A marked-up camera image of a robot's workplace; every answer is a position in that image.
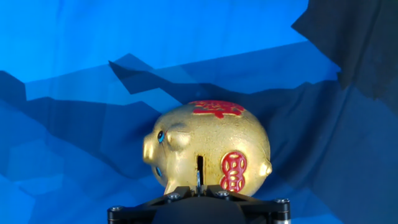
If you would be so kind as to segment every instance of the piggy bank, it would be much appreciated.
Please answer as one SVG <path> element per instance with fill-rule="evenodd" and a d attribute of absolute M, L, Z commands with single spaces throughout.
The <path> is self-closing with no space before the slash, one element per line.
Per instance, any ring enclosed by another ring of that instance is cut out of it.
<path fill-rule="evenodd" d="M 165 194 L 178 186 L 221 185 L 252 196 L 272 172 L 266 131 L 242 106 L 194 101 L 156 122 L 144 139 L 144 162 Z"/>

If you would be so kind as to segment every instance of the coin slot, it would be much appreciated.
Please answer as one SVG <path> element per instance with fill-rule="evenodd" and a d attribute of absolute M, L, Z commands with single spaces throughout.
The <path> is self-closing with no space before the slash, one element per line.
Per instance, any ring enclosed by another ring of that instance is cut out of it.
<path fill-rule="evenodd" d="M 197 165 L 198 165 L 198 172 L 199 172 L 199 181 L 198 184 L 200 184 L 198 187 L 204 185 L 203 184 L 203 156 L 198 156 L 197 158 Z"/>

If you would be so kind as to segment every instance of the black mount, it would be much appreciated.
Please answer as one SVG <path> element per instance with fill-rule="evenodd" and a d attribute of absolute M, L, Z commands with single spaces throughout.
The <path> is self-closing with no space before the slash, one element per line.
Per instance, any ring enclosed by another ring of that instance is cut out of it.
<path fill-rule="evenodd" d="M 262 201 L 222 189 L 177 187 L 174 192 L 136 207 L 108 209 L 108 224 L 290 224 L 287 199 Z"/>

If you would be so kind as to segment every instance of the blue fabric backdrop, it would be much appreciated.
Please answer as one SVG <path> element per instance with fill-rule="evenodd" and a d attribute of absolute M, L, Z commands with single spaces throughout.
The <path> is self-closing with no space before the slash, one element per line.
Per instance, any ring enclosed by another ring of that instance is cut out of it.
<path fill-rule="evenodd" d="M 266 127 L 274 172 L 255 197 L 288 197 L 294 223 L 396 216 L 397 116 L 342 90 L 291 28 L 307 4 L 0 1 L 1 223 L 106 223 L 108 207 L 162 195 L 142 138 L 203 99 Z"/>

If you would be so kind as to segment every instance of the metal screw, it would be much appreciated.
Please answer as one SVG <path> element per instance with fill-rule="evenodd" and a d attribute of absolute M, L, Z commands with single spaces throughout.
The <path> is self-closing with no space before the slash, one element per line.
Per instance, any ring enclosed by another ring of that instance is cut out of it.
<path fill-rule="evenodd" d="M 112 212 L 118 212 L 118 211 L 122 210 L 123 208 L 124 208 L 124 207 L 121 206 L 121 205 L 115 205 L 115 206 L 112 206 L 112 207 L 110 208 L 110 210 L 111 210 Z"/>
<path fill-rule="evenodd" d="M 176 200 L 176 199 L 180 198 L 180 194 L 179 193 L 170 193 L 170 194 L 168 194 L 167 197 L 171 200 Z"/>
<path fill-rule="evenodd" d="M 218 197 L 227 197 L 229 195 L 228 191 L 226 190 L 220 190 L 219 192 L 216 193 Z"/>
<path fill-rule="evenodd" d="M 290 202 L 290 200 L 287 199 L 287 198 L 277 198 L 277 199 L 274 200 L 274 202 L 276 202 L 276 203 L 288 203 L 288 202 Z"/>

